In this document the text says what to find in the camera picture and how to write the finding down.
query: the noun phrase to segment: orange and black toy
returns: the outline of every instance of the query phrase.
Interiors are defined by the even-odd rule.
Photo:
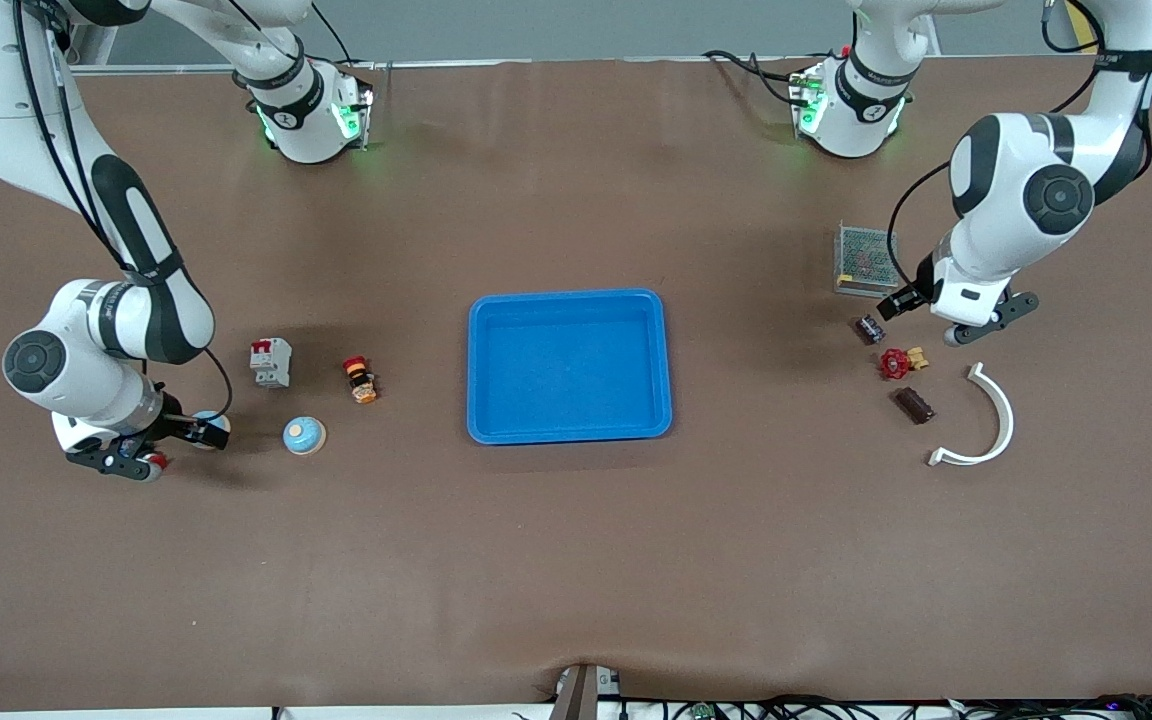
[[[355,402],[365,406],[378,397],[376,374],[372,374],[366,357],[362,355],[349,357],[340,366],[343,366],[344,372],[349,376],[349,392],[353,393]]]

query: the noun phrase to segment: brown tabletop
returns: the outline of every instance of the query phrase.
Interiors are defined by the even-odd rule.
[[[1085,60],[927,63],[877,156],[793,138],[756,78],[702,63],[499,65],[378,77],[376,145],[296,167],[223,76],[91,78],[215,308],[230,448],[175,444],[147,486],[68,464],[0,373],[0,710],[530,702],[561,667],[639,696],[1152,692],[1152,172],[1021,273],[1041,310],[890,402],[832,291],[838,223],[995,109],[1047,109]],[[915,264],[943,181],[900,227]],[[0,356],[73,278],[114,278],[77,215],[0,182]],[[653,441],[480,447],[467,310],[499,291],[645,286],[675,424]],[[248,343],[287,338],[291,388]],[[361,407],[339,363],[374,359]],[[964,372],[1011,399],[1011,447]],[[154,366],[187,410],[205,359]],[[324,450],[279,441],[293,416]]]

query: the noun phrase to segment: blue plastic tray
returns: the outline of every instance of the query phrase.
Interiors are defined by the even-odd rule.
[[[467,425],[483,445],[659,437],[664,306],[645,288],[488,295],[470,309]]]

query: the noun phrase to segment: yellow toy piece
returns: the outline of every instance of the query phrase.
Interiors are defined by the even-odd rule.
[[[922,347],[910,347],[909,350],[905,350],[905,355],[909,355],[910,370],[923,370],[924,367],[927,367],[927,365],[931,365],[931,363],[923,357]]]

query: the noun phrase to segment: white curved handle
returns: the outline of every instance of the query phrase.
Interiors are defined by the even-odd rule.
[[[980,389],[990,396],[990,400],[993,400],[993,406],[998,410],[998,439],[993,442],[990,452],[979,457],[958,455],[954,450],[946,450],[943,447],[938,447],[932,452],[932,457],[927,461],[929,465],[937,465],[940,462],[948,462],[950,465],[978,465],[980,462],[1002,455],[1002,450],[1007,450],[1007,445],[1010,445],[1011,431],[1016,427],[1016,418],[1011,414],[1011,402],[1007,401],[1007,396],[1002,393],[1002,388],[998,387],[998,382],[988,379],[982,372],[983,370],[984,363],[972,365],[972,369],[968,370],[968,379],[978,384]]]

